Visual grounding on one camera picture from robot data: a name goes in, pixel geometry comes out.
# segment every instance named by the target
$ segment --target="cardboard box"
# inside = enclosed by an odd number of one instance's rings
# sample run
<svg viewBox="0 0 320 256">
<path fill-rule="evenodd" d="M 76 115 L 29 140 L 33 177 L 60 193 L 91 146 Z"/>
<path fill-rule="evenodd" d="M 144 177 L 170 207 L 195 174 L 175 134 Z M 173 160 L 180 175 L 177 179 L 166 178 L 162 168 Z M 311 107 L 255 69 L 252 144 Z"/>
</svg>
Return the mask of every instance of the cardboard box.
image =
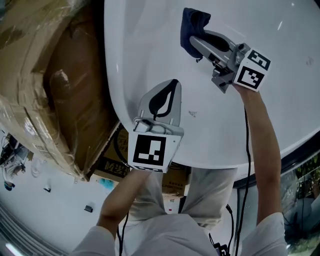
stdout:
<svg viewBox="0 0 320 256">
<path fill-rule="evenodd" d="M 117 145 L 125 159 L 128 159 L 128 132 L 122 128 L 117 137 Z M 120 182 L 130 171 L 118 157 L 115 150 L 115 136 L 111 138 L 104 152 L 95 164 L 94 174 L 108 180 Z M 162 194 L 166 200 L 184 196 L 188 184 L 190 169 L 187 166 L 172 162 L 168 172 L 163 174 Z"/>
<path fill-rule="evenodd" d="M 102 99 L 108 86 L 99 73 L 97 39 L 90 21 L 80 13 L 69 26 L 86 3 L 86 0 L 15 0 L 0 22 L 0 122 L 40 158 L 83 179 L 117 120 L 113 108 L 109 108 L 108 96 Z M 72 62 L 75 55 L 83 56 L 82 62 Z M 73 88 L 67 91 L 69 94 L 59 88 L 60 77 L 52 80 L 56 98 L 51 97 L 50 90 L 45 91 L 48 64 L 51 68 L 48 72 L 59 68 L 67 76 L 68 85 Z M 83 70 L 88 75 L 81 80 Z"/>
</svg>

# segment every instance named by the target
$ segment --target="black and white marker cube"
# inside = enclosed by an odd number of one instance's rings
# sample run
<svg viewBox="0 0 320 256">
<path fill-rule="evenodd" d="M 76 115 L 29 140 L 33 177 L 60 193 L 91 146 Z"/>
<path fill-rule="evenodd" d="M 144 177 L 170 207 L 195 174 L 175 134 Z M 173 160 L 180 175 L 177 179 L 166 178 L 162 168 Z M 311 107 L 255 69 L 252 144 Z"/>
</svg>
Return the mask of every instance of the black and white marker cube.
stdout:
<svg viewBox="0 0 320 256">
<path fill-rule="evenodd" d="M 257 92 L 267 79 L 270 68 L 271 60 L 256 50 L 250 49 L 241 61 L 233 82 Z"/>
<path fill-rule="evenodd" d="M 179 135 L 132 131 L 129 133 L 128 164 L 139 170 L 166 173 L 181 138 Z"/>
</svg>

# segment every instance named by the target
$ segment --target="white table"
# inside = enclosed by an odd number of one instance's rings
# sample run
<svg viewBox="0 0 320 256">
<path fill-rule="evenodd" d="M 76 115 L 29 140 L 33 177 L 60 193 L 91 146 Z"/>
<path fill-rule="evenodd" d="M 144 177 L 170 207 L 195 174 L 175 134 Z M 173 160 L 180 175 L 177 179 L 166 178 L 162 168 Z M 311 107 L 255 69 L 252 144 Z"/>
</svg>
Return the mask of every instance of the white table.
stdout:
<svg viewBox="0 0 320 256">
<path fill-rule="evenodd" d="M 127 130 L 142 96 L 157 84 L 182 84 L 174 161 L 199 168 L 248 162 L 244 107 L 238 93 L 211 82 L 213 66 L 180 46 L 184 7 L 211 14 L 207 30 L 247 43 L 272 60 L 260 89 L 282 156 L 320 130 L 320 9 L 314 0 L 105 1 L 105 50 L 110 95 Z"/>
</svg>

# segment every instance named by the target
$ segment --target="white sleeve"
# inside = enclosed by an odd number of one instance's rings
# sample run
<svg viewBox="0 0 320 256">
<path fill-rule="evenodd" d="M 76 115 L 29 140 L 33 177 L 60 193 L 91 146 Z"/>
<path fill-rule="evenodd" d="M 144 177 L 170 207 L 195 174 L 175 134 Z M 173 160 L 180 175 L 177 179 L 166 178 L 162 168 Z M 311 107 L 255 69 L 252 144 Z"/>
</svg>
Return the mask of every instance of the white sleeve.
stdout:
<svg viewBox="0 0 320 256">
<path fill-rule="evenodd" d="M 276 212 L 261 221 L 243 240 L 241 256 L 287 256 L 285 225 L 282 213 Z"/>
<path fill-rule="evenodd" d="M 109 230 L 93 226 L 70 256 L 115 256 L 115 239 Z"/>
</svg>

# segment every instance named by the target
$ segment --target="gray pants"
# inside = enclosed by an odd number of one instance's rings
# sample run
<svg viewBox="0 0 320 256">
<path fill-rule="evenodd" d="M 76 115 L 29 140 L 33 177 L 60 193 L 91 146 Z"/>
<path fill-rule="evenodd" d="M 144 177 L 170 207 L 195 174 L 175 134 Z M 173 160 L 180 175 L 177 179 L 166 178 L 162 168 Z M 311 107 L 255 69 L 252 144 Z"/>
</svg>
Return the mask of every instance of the gray pants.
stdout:
<svg viewBox="0 0 320 256">
<path fill-rule="evenodd" d="M 211 230 L 221 219 L 236 173 L 237 169 L 192 168 L 190 188 L 181 213 L 190 215 L 199 226 Z M 162 178 L 163 174 L 159 172 L 153 172 L 148 177 L 131 206 L 127 226 L 167 214 L 162 196 Z"/>
</svg>

